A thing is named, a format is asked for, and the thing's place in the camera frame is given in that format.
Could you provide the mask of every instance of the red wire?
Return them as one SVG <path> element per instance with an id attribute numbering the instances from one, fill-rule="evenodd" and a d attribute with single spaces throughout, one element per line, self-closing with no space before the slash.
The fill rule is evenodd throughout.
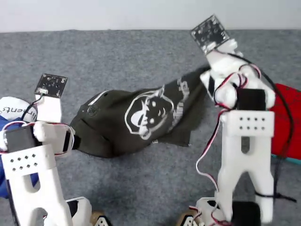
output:
<path id="1" fill-rule="evenodd" d="M 221 88 L 221 87 L 222 87 L 222 86 L 223 86 L 223 85 L 231 78 L 231 76 L 234 75 L 234 74 L 236 74 L 236 72 L 233 72 L 233 73 L 229 74 L 229 75 L 224 79 L 224 81 L 222 81 L 222 83 L 216 88 L 216 90 L 215 90 L 214 93 L 213 93 L 213 99 L 214 99 L 215 105 L 220 106 L 220 107 L 223 107 L 223 108 L 225 108 L 225 109 L 227 109 L 227 110 L 230 110 L 230 108 L 229 108 L 228 106 L 216 102 L 216 100 L 215 100 L 215 94 L 216 94 L 217 90 L 218 90 L 219 88 Z"/>
<path id="2" fill-rule="evenodd" d="M 214 220 L 214 222 L 218 225 L 221 225 L 221 226 L 230 226 L 231 223 L 226 221 L 226 220 L 217 220 L 214 216 L 213 216 L 213 211 L 211 212 L 211 217 L 212 219 Z"/>

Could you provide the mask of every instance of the blue fabric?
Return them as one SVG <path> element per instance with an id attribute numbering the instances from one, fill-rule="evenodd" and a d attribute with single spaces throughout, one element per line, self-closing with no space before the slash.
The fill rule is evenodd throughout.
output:
<path id="1" fill-rule="evenodd" d="M 13 121 L 19 121 L 19 120 L 21 120 L 21 118 L 16 118 Z M 9 122 L 10 121 L 8 121 L 7 119 L 3 118 L 0 115 L 0 130 Z M 10 127 L 8 127 L 8 129 L 16 129 L 16 128 L 19 128 L 20 126 L 21 126 L 20 124 L 15 124 L 15 125 L 11 125 Z M 37 173 L 31 174 L 30 176 L 32 179 L 32 185 L 35 186 L 39 180 L 39 176 Z M 3 169 L 1 157 L 0 157 L 0 197 L 8 198 L 6 179 L 5 179 L 5 175 L 4 175 L 4 169 Z"/>

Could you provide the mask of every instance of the white wire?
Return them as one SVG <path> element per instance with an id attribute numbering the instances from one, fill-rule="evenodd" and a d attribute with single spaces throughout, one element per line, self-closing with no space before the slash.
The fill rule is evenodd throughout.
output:
<path id="1" fill-rule="evenodd" d="M 213 143 L 213 141 L 214 141 L 214 139 L 215 139 L 215 137 L 216 137 L 217 131 L 218 131 L 218 128 L 217 128 L 217 130 L 216 130 L 216 132 L 215 132 L 213 138 L 211 139 L 210 143 L 208 144 L 208 146 L 207 146 L 206 149 L 204 150 L 203 154 L 202 154 L 201 157 L 197 160 L 197 163 L 196 163 L 196 169 L 197 169 L 197 172 L 198 172 L 199 175 L 205 176 L 205 177 L 209 178 L 209 179 L 212 181 L 212 183 L 213 183 L 214 186 L 215 186 L 216 191 L 218 192 L 218 191 L 219 191 L 219 190 L 218 190 L 218 185 L 217 185 L 215 179 L 214 179 L 210 174 L 208 174 L 208 173 L 203 173 L 203 172 L 201 172 L 201 171 L 198 169 L 198 164 L 200 163 L 200 161 L 202 161 L 202 159 L 203 159 L 203 158 L 205 157 L 205 155 L 208 153 L 208 151 L 209 151 L 209 149 L 210 149 L 210 146 L 211 146 L 211 144 Z"/>
<path id="2" fill-rule="evenodd" d="M 70 135 L 71 135 L 71 137 L 72 137 L 72 141 L 71 141 L 71 149 L 70 149 L 70 150 L 72 150 L 73 145 L 74 145 L 74 141 L 75 141 L 75 138 L 74 138 L 74 132 L 73 132 L 72 127 L 69 126 L 69 125 L 66 125 L 66 124 L 54 124 L 54 125 L 57 125 L 57 126 L 66 126 L 66 127 L 67 127 L 67 129 L 68 129 L 68 131 L 70 132 Z M 63 153 L 57 153 L 57 154 L 55 154 L 55 156 L 62 156 L 62 155 L 67 154 L 68 152 L 69 152 L 69 150 L 67 150 L 66 152 L 63 152 Z"/>
<path id="3" fill-rule="evenodd" d="M 11 121 L 11 122 L 7 123 L 5 126 L 3 126 L 1 131 L 6 130 L 9 126 L 14 125 L 14 124 L 26 125 L 27 123 L 25 121 Z"/>

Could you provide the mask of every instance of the plastic part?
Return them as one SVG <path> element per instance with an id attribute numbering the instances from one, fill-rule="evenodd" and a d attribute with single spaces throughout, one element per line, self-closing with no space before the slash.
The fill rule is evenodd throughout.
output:
<path id="1" fill-rule="evenodd" d="M 67 203 L 77 201 L 78 207 L 77 211 L 72 217 L 72 226 L 93 226 L 90 223 L 90 216 L 92 213 L 92 206 L 88 199 L 85 197 L 78 197 L 74 199 L 67 200 Z M 47 217 L 44 219 L 44 226 L 60 226 L 56 225 L 53 222 L 53 219 L 56 218 L 56 215 L 47 215 Z"/>
<path id="2" fill-rule="evenodd" d="M 55 122 L 60 123 L 62 120 L 62 107 L 61 99 L 55 97 L 43 96 L 43 98 L 37 103 L 38 109 L 38 121 Z"/>
<path id="3" fill-rule="evenodd" d="M 68 137 L 66 136 L 66 132 L 69 130 L 69 127 L 64 124 L 49 124 L 46 122 L 38 121 L 33 126 L 33 133 L 35 137 L 40 141 L 43 142 L 44 145 L 50 144 L 52 145 L 52 149 L 54 150 L 55 154 L 62 153 L 64 149 L 65 139 Z M 67 140 L 66 151 L 72 149 L 72 137 L 69 136 Z"/>
<path id="4" fill-rule="evenodd" d="M 233 110 L 222 116 L 222 122 L 222 166 L 215 197 L 226 220 L 231 221 L 232 194 L 244 172 L 249 173 L 258 193 L 273 195 L 270 155 L 274 113 Z M 241 137 L 250 137 L 250 150 L 246 154 L 241 150 Z M 256 202 L 261 209 L 261 221 L 271 222 L 273 199 L 256 196 Z"/>
<path id="5" fill-rule="evenodd" d="M 198 226 L 197 223 L 193 220 L 193 217 L 191 216 L 187 216 L 185 218 L 185 221 L 181 224 L 181 226 Z"/>
<path id="6" fill-rule="evenodd" d="M 5 130 L 0 131 L 0 149 L 3 151 L 7 151 L 8 149 L 5 139 Z"/>
<path id="7" fill-rule="evenodd" d="M 43 208 L 49 215 L 55 216 L 53 221 L 57 226 L 72 226 L 51 145 L 5 154 L 2 161 L 21 226 L 35 225 L 37 208 Z M 32 173 L 39 174 L 39 190 L 32 186 Z"/>
<path id="8" fill-rule="evenodd" d="M 206 87 L 211 99 L 213 100 L 213 92 L 209 91 L 209 87 L 213 86 L 214 91 L 216 91 L 215 100 L 218 103 L 222 103 L 228 106 L 229 108 L 233 108 L 237 100 L 236 88 L 232 85 L 232 83 L 235 83 L 236 86 L 238 86 L 239 76 L 232 75 L 232 77 L 228 80 L 226 84 L 222 86 L 222 88 L 218 90 L 216 89 L 228 75 L 232 73 L 237 73 L 239 71 L 239 68 L 242 65 L 246 64 L 246 62 L 241 59 L 225 54 L 235 54 L 234 50 L 236 48 L 236 41 L 234 39 L 231 39 L 222 44 L 218 48 L 218 51 L 211 51 L 210 53 L 208 53 L 206 57 L 211 66 L 211 70 L 201 74 L 200 76 L 200 79 Z M 263 89 L 266 93 L 266 107 L 269 109 L 272 106 L 274 106 L 276 98 L 275 92 L 257 77 L 255 71 L 252 70 L 251 67 L 243 67 L 240 72 L 248 78 L 248 83 L 246 84 L 245 88 Z"/>
<path id="9" fill-rule="evenodd" d="M 201 198 L 197 201 L 197 209 L 202 212 L 200 216 L 201 222 L 205 224 L 205 226 L 212 225 L 215 221 L 211 217 L 212 211 L 215 209 L 215 205 L 211 205 L 211 203 L 215 203 L 215 199 L 213 198 Z M 213 212 L 213 216 L 215 219 L 222 221 L 225 220 L 225 217 L 220 209 L 216 209 Z"/>
<path id="10" fill-rule="evenodd" d="M 40 142 L 46 142 L 57 138 L 55 126 L 43 121 L 35 122 L 33 126 L 33 134 Z"/>
<path id="11" fill-rule="evenodd" d="M 100 216 L 96 224 L 93 226 L 111 226 L 111 224 L 107 221 L 105 217 Z"/>

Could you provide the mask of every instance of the circuit board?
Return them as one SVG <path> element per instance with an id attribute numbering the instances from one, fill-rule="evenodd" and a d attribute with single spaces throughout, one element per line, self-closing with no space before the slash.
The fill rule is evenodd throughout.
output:
<path id="1" fill-rule="evenodd" d="M 43 74 L 34 94 L 61 98 L 68 78 L 52 74 Z"/>
<path id="2" fill-rule="evenodd" d="M 230 39 L 223 25 L 212 15 L 191 30 L 191 35 L 205 55 Z"/>

